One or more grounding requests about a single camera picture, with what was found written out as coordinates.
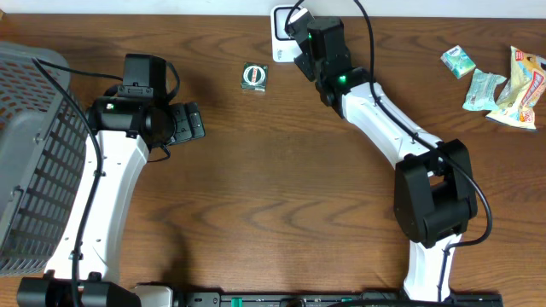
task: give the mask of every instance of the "gray basket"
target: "gray basket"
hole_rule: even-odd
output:
[[[84,126],[35,57],[68,66],[51,50],[0,42],[0,275],[44,269],[84,168]],[[70,73],[44,68],[73,97]]]

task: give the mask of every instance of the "white backdrop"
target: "white backdrop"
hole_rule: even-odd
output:
[[[546,0],[361,0],[370,15],[546,18]],[[268,15],[295,0],[1,0],[6,13]],[[307,0],[315,15],[357,15],[352,0]]]

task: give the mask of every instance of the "small teal package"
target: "small teal package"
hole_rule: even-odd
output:
[[[484,73],[476,68],[462,108],[468,111],[498,110],[495,88],[504,81],[506,78],[501,75]]]
[[[447,50],[440,59],[457,78],[461,78],[476,68],[476,64],[470,60],[467,53],[458,45]]]

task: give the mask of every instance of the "chip bag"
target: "chip bag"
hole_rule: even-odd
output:
[[[536,130],[532,108],[546,89],[546,60],[512,47],[511,76],[487,118],[517,128]]]

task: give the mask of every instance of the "brown wood surface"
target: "brown wood surface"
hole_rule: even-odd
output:
[[[369,64],[364,20],[345,18],[354,61]],[[457,250],[451,286],[495,291],[507,306],[546,292],[546,101],[538,133],[461,106],[471,80],[439,60],[460,44],[485,72],[509,76],[509,46],[546,55],[546,20],[374,18],[377,78],[415,122],[468,147],[495,223]],[[0,38],[54,49],[77,69],[121,74],[126,53],[172,61],[198,101],[207,136],[146,165],[121,250],[121,285],[169,281],[226,292],[361,292],[400,288],[408,240],[392,213],[394,173],[355,127],[319,100],[295,65],[271,59],[267,17],[8,15]],[[242,90],[245,61],[270,66],[267,91]],[[73,77],[86,104],[110,81]],[[483,209],[463,239],[481,235]],[[18,278],[2,279],[0,305]]]

